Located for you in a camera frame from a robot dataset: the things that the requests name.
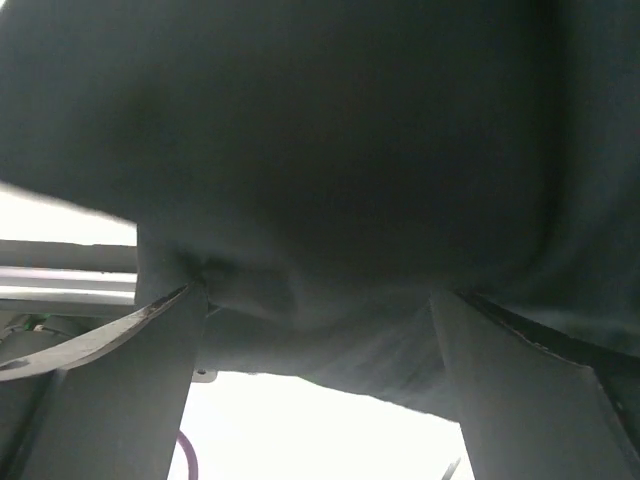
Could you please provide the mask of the black printed t shirt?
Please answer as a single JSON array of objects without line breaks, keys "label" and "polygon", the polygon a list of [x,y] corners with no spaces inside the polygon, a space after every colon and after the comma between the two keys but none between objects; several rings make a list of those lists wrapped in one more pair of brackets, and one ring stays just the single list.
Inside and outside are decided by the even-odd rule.
[{"label": "black printed t shirt", "polygon": [[1,178],[203,275],[203,364],[456,416],[427,303],[639,352],[635,1],[9,1]]}]

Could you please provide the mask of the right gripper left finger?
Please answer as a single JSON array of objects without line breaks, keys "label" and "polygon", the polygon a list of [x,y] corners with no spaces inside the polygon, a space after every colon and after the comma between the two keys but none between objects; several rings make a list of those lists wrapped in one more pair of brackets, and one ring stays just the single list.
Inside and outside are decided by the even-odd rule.
[{"label": "right gripper left finger", "polygon": [[4,479],[164,479],[207,314],[197,284],[84,334],[1,334]]}]

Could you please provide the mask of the aluminium rail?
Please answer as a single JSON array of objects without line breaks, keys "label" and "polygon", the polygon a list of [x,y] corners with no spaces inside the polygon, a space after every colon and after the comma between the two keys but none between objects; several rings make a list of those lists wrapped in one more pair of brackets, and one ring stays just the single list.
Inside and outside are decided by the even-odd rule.
[{"label": "aluminium rail", "polygon": [[3,240],[1,309],[117,317],[133,310],[134,246]]}]

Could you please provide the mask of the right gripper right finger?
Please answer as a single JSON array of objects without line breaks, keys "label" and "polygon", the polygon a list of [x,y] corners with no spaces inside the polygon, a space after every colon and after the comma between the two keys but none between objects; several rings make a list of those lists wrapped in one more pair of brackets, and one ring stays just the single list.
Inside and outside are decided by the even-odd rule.
[{"label": "right gripper right finger", "polygon": [[638,478],[638,358],[477,296],[431,309],[476,478]]}]

